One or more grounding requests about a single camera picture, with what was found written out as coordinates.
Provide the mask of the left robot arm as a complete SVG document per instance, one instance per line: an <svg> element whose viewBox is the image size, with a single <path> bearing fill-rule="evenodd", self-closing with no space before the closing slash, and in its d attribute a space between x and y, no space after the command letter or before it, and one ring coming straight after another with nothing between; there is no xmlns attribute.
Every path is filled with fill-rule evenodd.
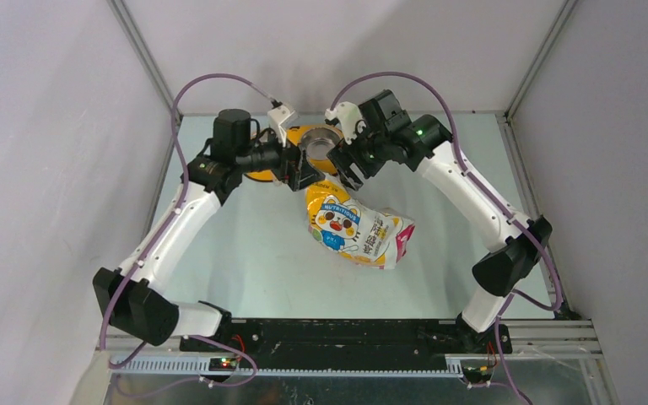
<svg viewBox="0 0 648 405"><path fill-rule="evenodd" d="M154 229L117 269L103 267L93 278L103 315L101 346L108 327L153 346L173 335L200 335L217 352L231 345L233 329L223 322L226 310L207 302L172 302L163 293L188 246L245 174L270 171L293 192L323 179L306 151L287 138L297 117L293 107L277 103L267 113L268 127L241 109L222 110L213 119L211 137L183 165L176 195Z"/></svg>

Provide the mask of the yellow double pet bowl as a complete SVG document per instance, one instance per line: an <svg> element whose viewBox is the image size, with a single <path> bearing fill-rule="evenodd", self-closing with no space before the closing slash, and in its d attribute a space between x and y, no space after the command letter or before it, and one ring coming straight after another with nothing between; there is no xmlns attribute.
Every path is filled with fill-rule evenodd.
<svg viewBox="0 0 648 405"><path fill-rule="evenodd" d="M287 138L287 144L292 143L306 151L310 162L321 170L325 177L337 173L327 157L328 152L342 140L342 135L337 129L327 125L295 126L288 129ZM240 173L255 181L276 181L283 184L272 173L282 147L274 130L265 128L251 137L248 149L243 155L235 158L235 166Z"/></svg>

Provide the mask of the pet food bag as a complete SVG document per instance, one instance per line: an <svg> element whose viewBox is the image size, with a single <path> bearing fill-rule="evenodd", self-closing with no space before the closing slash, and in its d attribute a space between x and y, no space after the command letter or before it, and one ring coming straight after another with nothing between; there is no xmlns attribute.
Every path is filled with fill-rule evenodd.
<svg viewBox="0 0 648 405"><path fill-rule="evenodd" d="M331 177L307 187L305 205L312 237L360 266L395 268L415 230L412 219L365 206Z"/></svg>

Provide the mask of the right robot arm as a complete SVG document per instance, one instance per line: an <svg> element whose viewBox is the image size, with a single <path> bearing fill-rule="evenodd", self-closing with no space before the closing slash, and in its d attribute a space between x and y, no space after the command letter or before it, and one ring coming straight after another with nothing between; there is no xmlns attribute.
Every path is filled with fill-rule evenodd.
<svg viewBox="0 0 648 405"><path fill-rule="evenodd" d="M345 186L358 190L396 162L435 186L478 231L489 252L472 267L478 286L459 315L456 339L469 353L481 351L505 302L541 260L551 224L515 210L462 152L451 126L430 114L411 118L389 89L358 105L332 105L325 121L343 133L327 157Z"/></svg>

